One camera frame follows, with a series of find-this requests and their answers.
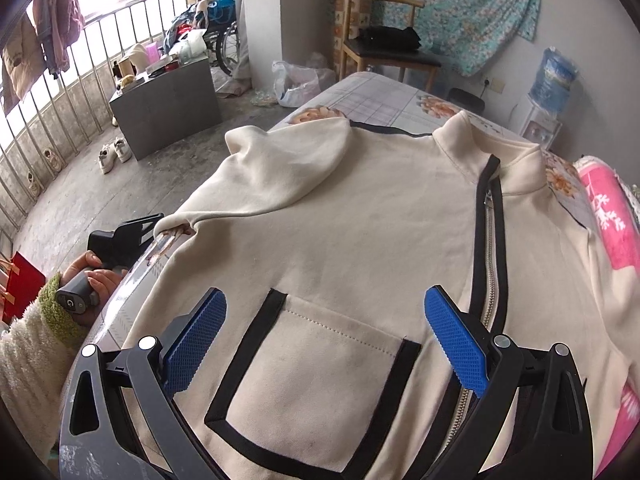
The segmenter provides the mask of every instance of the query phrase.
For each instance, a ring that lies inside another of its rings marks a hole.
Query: black chair cushion
[[[371,59],[388,59],[392,61],[402,61],[406,63],[416,63],[421,65],[441,67],[440,63],[435,56],[431,54],[425,54],[416,50],[414,52],[399,52],[397,50],[386,50],[379,48],[371,48],[363,44],[357,38],[355,40],[347,40],[346,46],[348,46],[354,53],[360,57]]]

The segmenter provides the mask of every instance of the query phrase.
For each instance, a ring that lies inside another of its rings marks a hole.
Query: brown coat
[[[78,0],[33,0],[33,19],[49,73],[57,77],[69,70],[66,48],[78,40],[84,28]]]
[[[15,106],[17,96],[24,99],[31,86],[44,73],[45,63],[36,30],[25,14],[16,25],[14,33],[2,50],[2,88],[4,89],[4,113]]]

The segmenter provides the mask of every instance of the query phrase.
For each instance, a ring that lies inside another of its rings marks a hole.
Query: blue water jug
[[[553,117],[562,113],[569,99],[577,67],[554,47],[544,51],[529,97]]]

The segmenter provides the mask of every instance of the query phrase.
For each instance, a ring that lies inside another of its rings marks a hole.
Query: pink blanket
[[[587,189],[611,265],[614,269],[634,266],[640,273],[640,235],[615,171],[592,156],[582,158],[576,166]],[[627,383],[622,390],[618,418],[596,476],[622,449],[639,421],[640,400]]]

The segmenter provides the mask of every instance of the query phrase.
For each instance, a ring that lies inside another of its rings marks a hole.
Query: wooden chair
[[[405,4],[411,6],[409,13],[408,27],[414,26],[416,7],[424,8],[422,0],[381,0],[396,4]],[[398,81],[404,80],[404,70],[413,68],[415,70],[424,70],[429,72],[429,79],[426,85],[426,91],[431,91],[433,80],[436,77],[441,63],[433,56],[423,52],[397,52],[393,50],[383,50],[371,48],[364,45],[359,40],[349,39],[349,29],[351,21],[351,0],[344,2],[344,23],[342,26],[342,46],[340,50],[340,77],[344,78],[344,72],[347,66],[347,56],[353,59],[358,65],[358,72],[362,72],[368,64],[370,65],[386,65],[400,67],[400,76]]]

